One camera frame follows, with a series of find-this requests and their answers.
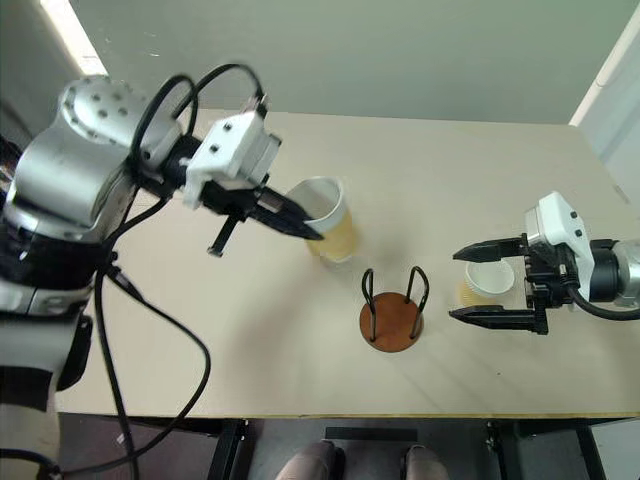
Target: metal frame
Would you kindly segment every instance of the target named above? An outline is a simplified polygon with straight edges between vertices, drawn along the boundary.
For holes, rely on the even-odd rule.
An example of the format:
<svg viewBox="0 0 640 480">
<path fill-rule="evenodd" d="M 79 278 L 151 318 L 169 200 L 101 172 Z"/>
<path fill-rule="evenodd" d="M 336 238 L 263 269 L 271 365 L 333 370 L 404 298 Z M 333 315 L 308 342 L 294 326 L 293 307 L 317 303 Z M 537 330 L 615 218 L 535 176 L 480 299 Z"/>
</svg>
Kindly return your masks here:
<svg viewBox="0 0 640 480">
<path fill-rule="evenodd" d="M 487 446 L 498 456 L 502 480 L 523 480 L 516 427 L 510 420 L 487 424 Z"/>
<path fill-rule="evenodd" d="M 417 265 L 411 269 L 411 275 L 409 276 L 409 286 L 407 287 L 407 293 L 404 298 L 404 303 L 409 303 L 411 301 L 411 288 L 413 287 L 413 277 L 418 273 L 424 282 L 424 293 L 422 294 L 422 298 L 420 299 L 420 303 L 418 304 L 418 311 L 416 313 L 416 319 L 413 322 L 413 326 L 411 327 L 411 333 L 409 334 L 409 338 L 414 339 L 418 334 L 418 327 L 420 326 L 420 315 L 422 315 L 422 311 L 424 310 L 424 306 L 427 303 L 427 299 L 429 298 L 429 279 L 424 271 L 418 267 Z M 371 342 L 376 341 L 376 305 L 375 305 L 375 297 L 373 296 L 373 268 L 368 268 L 364 275 L 362 276 L 362 295 L 364 295 L 364 299 L 369 305 L 369 311 L 371 312 L 371 336 L 369 340 Z"/>
<path fill-rule="evenodd" d="M 576 435 L 578 435 L 578 443 L 580 444 L 580 451 L 582 452 L 584 465 L 587 467 L 589 479 L 607 480 L 591 426 L 576 428 Z"/>
<path fill-rule="evenodd" d="M 129 419 L 134 423 L 154 427 L 165 427 L 172 420 L 165 417 L 129 417 Z M 248 420 L 185 418 L 176 426 L 176 429 L 218 438 L 207 474 L 208 480 L 230 480 L 237 469 L 234 467 L 237 467 L 240 454 L 242 454 L 243 463 L 248 465 L 253 453 L 253 435 L 251 435 L 252 429 Z"/>
</svg>

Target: paper cup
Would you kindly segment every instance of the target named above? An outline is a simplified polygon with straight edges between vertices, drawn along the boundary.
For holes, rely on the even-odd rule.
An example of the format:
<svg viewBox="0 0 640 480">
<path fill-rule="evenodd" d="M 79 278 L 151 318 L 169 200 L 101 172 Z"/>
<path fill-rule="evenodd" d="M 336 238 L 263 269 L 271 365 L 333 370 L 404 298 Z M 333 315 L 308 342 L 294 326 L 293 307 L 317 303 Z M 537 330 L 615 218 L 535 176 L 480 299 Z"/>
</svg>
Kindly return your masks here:
<svg viewBox="0 0 640 480">
<path fill-rule="evenodd" d="M 312 253 L 332 262 L 344 262 L 353 255 L 356 235 L 344 189 L 337 179 L 309 178 L 291 189 L 287 197 L 313 219 L 305 223 L 324 236 L 324 240 L 306 241 Z"/>
<path fill-rule="evenodd" d="M 467 263 L 464 283 L 460 286 L 460 300 L 466 307 L 495 305 L 496 297 L 513 287 L 513 268 L 504 260 L 489 263 Z"/>
</svg>

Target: floor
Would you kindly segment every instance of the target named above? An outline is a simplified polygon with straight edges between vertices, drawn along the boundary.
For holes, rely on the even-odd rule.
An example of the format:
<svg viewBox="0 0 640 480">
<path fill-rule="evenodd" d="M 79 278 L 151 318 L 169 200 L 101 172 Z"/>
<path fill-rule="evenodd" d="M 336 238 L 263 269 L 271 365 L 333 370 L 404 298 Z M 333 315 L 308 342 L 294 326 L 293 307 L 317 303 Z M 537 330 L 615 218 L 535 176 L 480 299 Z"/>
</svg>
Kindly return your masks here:
<svg viewBox="0 0 640 480">
<path fill-rule="evenodd" d="M 116 458 L 124 453 L 114 419 L 61 415 L 63 468 Z M 327 428 L 346 427 L 334 443 L 346 453 L 345 480 L 397 479 L 400 457 L 413 443 L 432 448 L 447 466 L 451 480 L 500 480 L 495 455 L 486 447 L 486 421 L 481 419 L 302 419 L 252 421 L 252 460 L 248 474 L 234 480 L 272 480 L 296 450 L 322 439 Z M 345 440 L 358 428 L 373 428 L 374 439 Z M 156 432 L 153 427 L 132 428 L 138 445 Z M 206 479 L 216 438 L 175 432 L 140 461 L 142 479 Z M 245 442 L 245 453 L 249 442 Z M 525 480 L 588 480 L 576 436 L 572 432 L 538 435 L 520 441 Z M 127 467 L 84 478 L 126 479 Z"/>
</svg>

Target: white wall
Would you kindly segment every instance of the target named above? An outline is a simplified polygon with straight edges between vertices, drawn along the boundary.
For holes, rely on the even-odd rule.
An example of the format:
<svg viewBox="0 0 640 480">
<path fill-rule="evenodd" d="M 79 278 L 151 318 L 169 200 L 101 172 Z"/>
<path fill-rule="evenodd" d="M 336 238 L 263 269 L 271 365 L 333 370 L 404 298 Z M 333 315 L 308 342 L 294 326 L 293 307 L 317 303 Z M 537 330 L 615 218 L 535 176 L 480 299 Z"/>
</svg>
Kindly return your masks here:
<svg viewBox="0 0 640 480">
<path fill-rule="evenodd" d="M 640 214 L 640 6 L 570 123 Z"/>
<path fill-rule="evenodd" d="M 80 76 L 37 0 L 0 0 L 0 126 L 21 147 L 44 130 Z"/>
<path fill-rule="evenodd" d="M 241 59 L 272 110 L 566 124 L 638 0 L 72 0 L 105 67 L 147 92 Z M 221 77 L 204 108 L 241 106 Z"/>
</svg>

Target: beige tabletop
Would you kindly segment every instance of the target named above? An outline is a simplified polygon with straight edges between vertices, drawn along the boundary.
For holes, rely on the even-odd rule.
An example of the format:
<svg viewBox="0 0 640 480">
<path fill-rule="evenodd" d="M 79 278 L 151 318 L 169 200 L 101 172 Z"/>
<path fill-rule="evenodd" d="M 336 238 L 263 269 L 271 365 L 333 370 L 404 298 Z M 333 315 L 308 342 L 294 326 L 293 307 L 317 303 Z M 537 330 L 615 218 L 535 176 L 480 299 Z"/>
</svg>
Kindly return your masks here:
<svg viewBox="0 0 640 480">
<path fill-rule="evenodd" d="M 201 133 L 216 112 L 204 111 Z M 615 323 L 567 307 L 549 311 L 548 336 L 463 324 L 464 264 L 452 253 L 524 231 L 524 212 L 552 190 L 591 238 L 635 238 L 640 222 L 581 134 L 568 126 L 274 113 L 284 139 L 271 170 L 286 191 L 339 177 L 360 248 L 327 265 L 301 240 L 239 225 L 223 258 L 207 255 L 223 218 L 173 201 L 118 244 L 120 265 L 145 296 L 209 346 L 213 368 L 196 416 L 555 416 L 640 413 L 640 322 Z M 144 199 L 135 210 L 142 210 Z M 522 259 L 507 306 L 524 307 Z M 361 337 L 360 279 L 406 288 L 421 266 L 431 281 L 425 329 L 386 354 Z M 181 333 L 114 288 L 107 328 L 131 415 L 174 415 L 202 356 Z M 58 394 L 67 412 L 113 413 L 97 341 L 86 373 Z"/>
</svg>

